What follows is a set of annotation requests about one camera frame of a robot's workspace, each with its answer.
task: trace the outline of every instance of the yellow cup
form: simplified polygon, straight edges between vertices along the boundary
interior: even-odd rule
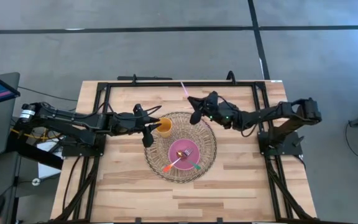
[[[161,137],[167,138],[171,136],[172,121],[169,118],[160,118],[160,121],[157,122],[157,124],[161,124],[157,128],[157,132],[161,135]]]

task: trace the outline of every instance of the gray floor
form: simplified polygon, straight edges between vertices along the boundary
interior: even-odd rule
[[[260,26],[358,25],[358,0],[254,2]],[[0,29],[251,24],[246,0],[0,0]],[[289,100],[316,99],[323,114],[322,123],[300,130],[318,216],[358,223],[358,157],[344,139],[347,120],[358,117],[358,30],[261,35],[271,79],[284,81]],[[21,86],[68,98],[78,97],[83,80],[217,79],[228,70],[237,79],[262,78],[252,31],[0,35],[0,73],[20,72]],[[75,107],[23,90],[14,115],[34,101]],[[358,152],[358,129],[349,140]],[[52,202],[53,191],[26,197],[18,217],[45,221]],[[31,210],[34,203],[45,209]]]

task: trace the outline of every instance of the wood plank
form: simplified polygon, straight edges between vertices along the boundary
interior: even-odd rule
[[[271,106],[287,99],[283,83],[265,83]],[[96,81],[83,82],[77,112],[92,112],[96,86]],[[249,87],[188,87],[189,94],[195,97],[204,97],[212,91],[217,91],[240,110],[255,110]],[[193,112],[181,87],[112,88],[110,104],[115,111],[132,111],[136,103],[145,109],[162,105],[155,117],[174,111]],[[187,184],[167,182],[150,170],[140,134],[108,137],[99,164],[91,221],[133,222],[135,217],[142,217],[145,222],[215,222],[216,217],[234,222],[274,220],[265,162],[259,154],[256,138],[258,129],[249,138],[243,138],[235,130],[206,122],[216,136],[216,160],[204,176]],[[283,122],[285,119],[280,119],[275,125]],[[62,212],[63,194],[74,160],[68,158],[63,163],[51,218]],[[315,215],[303,165],[292,156],[282,156],[282,160],[289,191],[306,212]],[[81,166],[82,159],[74,169],[66,204],[78,187]],[[86,199],[83,198],[81,205],[82,216]]]

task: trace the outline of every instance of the woven basket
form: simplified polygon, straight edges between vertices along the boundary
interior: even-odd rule
[[[216,139],[211,127],[201,120],[196,125],[190,124],[191,113],[175,112],[165,114],[162,117],[172,121],[172,131],[169,138],[161,137],[156,130],[152,132],[154,143],[145,148],[146,161],[150,168],[164,180],[175,183],[187,183],[201,177],[211,168],[216,158]],[[168,158],[168,150],[173,142],[179,139],[190,139],[195,142],[200,150],[200,170],[179,170],[175,166],[168,172],[162,169],[171,164]]]

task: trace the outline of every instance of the pink bowl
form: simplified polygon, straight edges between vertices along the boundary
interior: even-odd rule
[[[175,165],[173,165],[177,169],[190,170],[194,168],[194,166],[191,165],[191,163],[188,162],[188,160],[191,160],[195,164],[198,164],[198,162],[200,161],[200,150],[198,149],[196,143],[194,143],[190,139],[179,139],[176,140],[174,143],[172,143],[168,151],[169,161],[174,162],[175,160],[177,160],[179,158],[177,152],[184,151],[188,147],[192,148],[193,151],[191,152],[190,156],[179,160]]]

